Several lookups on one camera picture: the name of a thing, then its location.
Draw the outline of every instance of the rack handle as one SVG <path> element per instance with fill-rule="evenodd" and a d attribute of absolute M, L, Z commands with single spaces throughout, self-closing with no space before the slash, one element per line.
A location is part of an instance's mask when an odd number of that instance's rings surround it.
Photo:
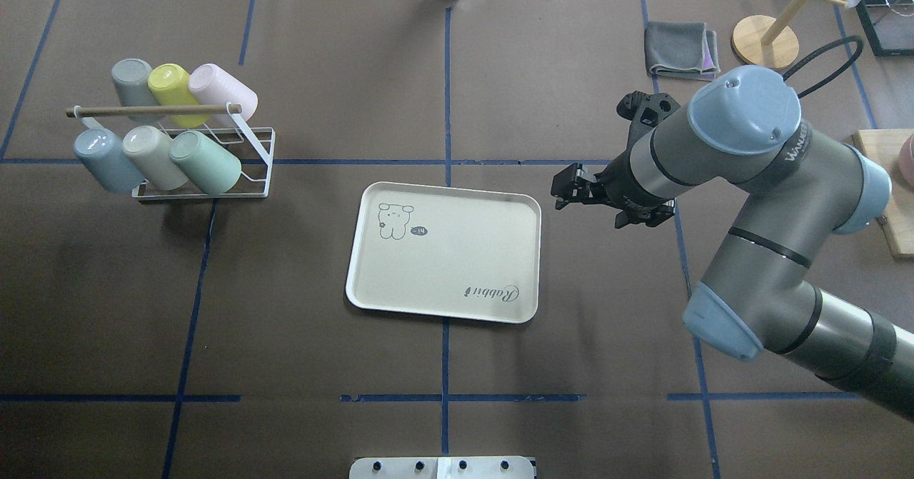
<path fill-rule="evenodd" d="M 204 115 L 240 114 L 241 104 L 194 104 L 186 106 L 111 106 L 83 108 L 74 106 L 66 109 L 66 117 L 124 117 L 127 115 Z"/>

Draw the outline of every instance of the white tray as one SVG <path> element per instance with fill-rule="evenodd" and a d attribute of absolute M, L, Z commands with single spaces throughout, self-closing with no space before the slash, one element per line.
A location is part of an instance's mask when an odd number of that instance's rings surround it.
<path fill-rule="evenodd" d="M 541 219 L 519 193 L 371 184 L 346 296 L 369 310 L 526 322 L 539 300 Z"/>

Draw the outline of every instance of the pink bowl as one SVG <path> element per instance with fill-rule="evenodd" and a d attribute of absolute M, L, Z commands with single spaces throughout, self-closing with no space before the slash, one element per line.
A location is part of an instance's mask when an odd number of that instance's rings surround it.
<path fill-rule="evenodd" d="M 914 186 L 914 134 L 908 137 L 908 140 L 901 145 L 901 153 L 898 154 L 898 168 L 901 169 L 901 176 L 911 186 Z"/>

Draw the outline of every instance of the yellow cup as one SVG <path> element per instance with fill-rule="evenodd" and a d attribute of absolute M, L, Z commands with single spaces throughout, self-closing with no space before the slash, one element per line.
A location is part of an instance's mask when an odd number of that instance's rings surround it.
<path fill-rule="evenodd" d="M 157 66 L 150 74 L 146 84 L 156 101 L 162 106 L 185 106 L 200 104 L 187 88 L 190 74 L 180 65 L 166 63 Z M 208 121 L 209 115 L 172 115 L 171 120 L 183 128 L 193 128 Z"/>

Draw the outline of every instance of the blue joint cap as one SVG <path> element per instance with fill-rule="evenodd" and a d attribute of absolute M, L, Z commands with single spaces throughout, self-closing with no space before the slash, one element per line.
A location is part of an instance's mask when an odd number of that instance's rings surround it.
<path fill-rule="evenodd" d="M 692 131 L 718 151 L 738 156 L 780 149 L 800 127 L 800 99 L 780 74 L 738 66 L 702 86 L 688 105 Z"/>
<path fill-rule="evenodd" d="M 869 221 L 882 215 L 885 205 L 888 205 L 888 199 L 892 195 L 892 180 L 888 177 L 888 172 L 874 161 L 860 153 L 854 147 L 846 145 L 854 151 L 860 168 L 863 170 L 863 190 L 860 192 L 860 201 L 858 206 L 851 213 L 848 221 L 838 228 L 833 229 L 836 235 L 849 235 L 869 225 Z"/>
<path fill-rule="evenodd" d="M 692 293 L 683 323 L 712 348 L 743 361 L 754 359 L 764 348 L 740 316 L 704 283 L 699 283 Z"/>

